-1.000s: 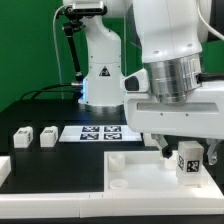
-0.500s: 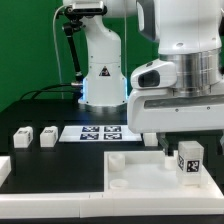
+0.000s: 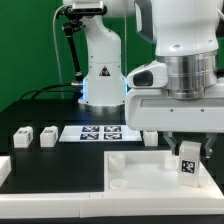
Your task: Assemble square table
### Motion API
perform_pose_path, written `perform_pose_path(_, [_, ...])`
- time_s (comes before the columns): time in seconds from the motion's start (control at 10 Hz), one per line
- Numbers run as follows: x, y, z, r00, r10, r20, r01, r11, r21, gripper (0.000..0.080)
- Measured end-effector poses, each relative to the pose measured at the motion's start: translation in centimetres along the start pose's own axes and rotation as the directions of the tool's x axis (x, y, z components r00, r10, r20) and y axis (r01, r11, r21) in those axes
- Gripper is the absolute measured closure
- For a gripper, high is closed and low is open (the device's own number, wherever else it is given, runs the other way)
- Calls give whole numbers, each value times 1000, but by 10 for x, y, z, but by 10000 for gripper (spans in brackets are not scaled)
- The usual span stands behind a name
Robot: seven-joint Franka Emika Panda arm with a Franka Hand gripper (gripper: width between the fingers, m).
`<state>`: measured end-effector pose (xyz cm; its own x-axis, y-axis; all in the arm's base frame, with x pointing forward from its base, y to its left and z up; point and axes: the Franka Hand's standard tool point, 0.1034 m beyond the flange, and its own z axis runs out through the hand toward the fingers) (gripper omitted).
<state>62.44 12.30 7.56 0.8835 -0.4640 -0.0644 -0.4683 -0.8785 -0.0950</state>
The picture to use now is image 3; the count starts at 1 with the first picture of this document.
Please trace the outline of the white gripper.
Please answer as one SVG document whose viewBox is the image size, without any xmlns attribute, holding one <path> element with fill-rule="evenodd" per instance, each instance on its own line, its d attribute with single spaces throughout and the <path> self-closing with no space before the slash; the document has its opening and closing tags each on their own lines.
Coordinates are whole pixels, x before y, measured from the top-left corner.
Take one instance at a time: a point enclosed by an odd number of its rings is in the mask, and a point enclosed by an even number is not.
<svg viewBox="0 0 224 224">
<path fill-rule="evenodd" d="M 213 152 L 216 133 L 224 133 L 224 77 L 205 89 L 201 99 L 177 100 L 168 95 L 167 67 L 153 61 L 133 70 L 127 77 L 129 92 L 125 101 L 126 124 L 133 130 L 162 131 L 176 154 L 177 140 L 172 132 L 206 134 L 206 157 Z"/>
</svg>

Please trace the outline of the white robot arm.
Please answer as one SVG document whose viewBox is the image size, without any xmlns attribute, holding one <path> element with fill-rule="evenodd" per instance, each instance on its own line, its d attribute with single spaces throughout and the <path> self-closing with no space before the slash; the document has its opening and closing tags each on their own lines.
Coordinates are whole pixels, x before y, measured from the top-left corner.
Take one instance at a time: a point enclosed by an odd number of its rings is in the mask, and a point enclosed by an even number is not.
<svg viewBox="0 0 224 224">
<path fill-rule="evenodd" d="M 224 78 L 216 75 L 223 0 L 63 0 L 63 6 L 87 37 L 80 106 L 123 105 L 134 130 L 224 132 Z M 123 15 L 134 15 L 140 36 L 156 44 L 156 59 L 126 77 L 119 68 L 120 39 L 102 23 Z"/>
</svg>

